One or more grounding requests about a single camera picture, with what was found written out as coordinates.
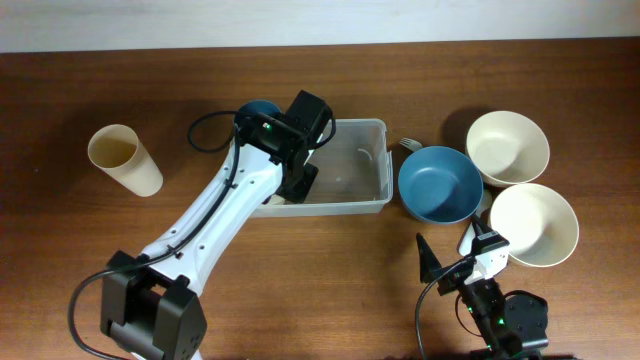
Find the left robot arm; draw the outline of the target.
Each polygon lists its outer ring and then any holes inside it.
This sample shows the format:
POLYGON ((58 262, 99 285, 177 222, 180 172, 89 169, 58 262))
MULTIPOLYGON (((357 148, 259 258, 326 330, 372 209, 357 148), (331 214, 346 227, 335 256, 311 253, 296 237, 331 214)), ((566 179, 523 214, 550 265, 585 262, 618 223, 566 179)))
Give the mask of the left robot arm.
POLYGON ((116 252, 102 283, 100 330, 143 359, 197 355, 207 322, 199 297, 250 215, 272 196, 303 202, 318 174, 309 159, 337 126, 329 105, 300 91, 285 113, 233 112, 223 166, 165 235, 137 256, 116 252))

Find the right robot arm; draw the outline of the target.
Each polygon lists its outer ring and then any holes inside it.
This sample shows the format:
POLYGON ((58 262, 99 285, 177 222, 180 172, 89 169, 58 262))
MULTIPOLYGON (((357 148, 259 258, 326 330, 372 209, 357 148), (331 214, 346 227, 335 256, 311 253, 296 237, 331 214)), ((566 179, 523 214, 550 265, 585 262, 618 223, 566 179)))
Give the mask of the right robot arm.
POLYGON ((426 285, 415 306, 418 347, 426 355, 421 334, 421 308, 432 288, 441 296, 456 292, 473 318, 486 348, 473 359, 540 359, 548 346, 548 302, 524 290, 504 293, 495 280, 508 263, 509 241, 476 215, 471 217, 471 250, 457 262, 442 266, 422 234, 416 235, 420 281, 426 285))

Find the blue cup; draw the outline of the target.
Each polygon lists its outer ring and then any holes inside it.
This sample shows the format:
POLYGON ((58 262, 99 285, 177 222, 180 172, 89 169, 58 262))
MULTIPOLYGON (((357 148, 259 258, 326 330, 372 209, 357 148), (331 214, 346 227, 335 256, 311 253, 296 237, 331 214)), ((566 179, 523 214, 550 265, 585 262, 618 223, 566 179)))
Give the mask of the blue cup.
POLYGON ((244 105, 242 105, 238 109, 238 113, 236 114, 234 121, 242 122, 242 121, 245 121, 246 119, 251 119, 254 115, 258 113, 262 113, 267 116, 274 117, 280 112, 281 112, 281 109, 276 104, 268 100, 256 99, 256 100, 251 100, 245 103, 244 105))

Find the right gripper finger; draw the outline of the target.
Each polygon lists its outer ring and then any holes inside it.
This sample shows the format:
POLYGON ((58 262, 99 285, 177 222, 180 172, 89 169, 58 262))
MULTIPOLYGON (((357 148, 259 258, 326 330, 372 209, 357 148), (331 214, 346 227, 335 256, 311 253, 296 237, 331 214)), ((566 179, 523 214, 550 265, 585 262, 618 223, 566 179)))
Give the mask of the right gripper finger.
POLYGON ((471 226, 476 236, 491 233, 493 229, 487 225, 478 215, 471 216, 471 226))
POLYGON ((420 281, 425 284, 431 283, 442 274, 442 265, 421 233, 416 234, 416 244, 419 253, 420 281))

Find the cream cup back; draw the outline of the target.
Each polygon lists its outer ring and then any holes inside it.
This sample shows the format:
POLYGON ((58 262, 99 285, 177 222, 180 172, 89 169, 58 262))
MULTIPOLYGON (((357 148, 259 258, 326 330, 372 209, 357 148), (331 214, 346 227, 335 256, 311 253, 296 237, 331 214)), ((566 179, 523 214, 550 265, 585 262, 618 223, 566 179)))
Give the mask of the cream cup back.
POLYGON ((268 201, 266 202, 267 205, 269 206, 273 206, 273 205, 282 205, 286 202, 286 200, 278 195, 273 195, 271 196, 268 201))

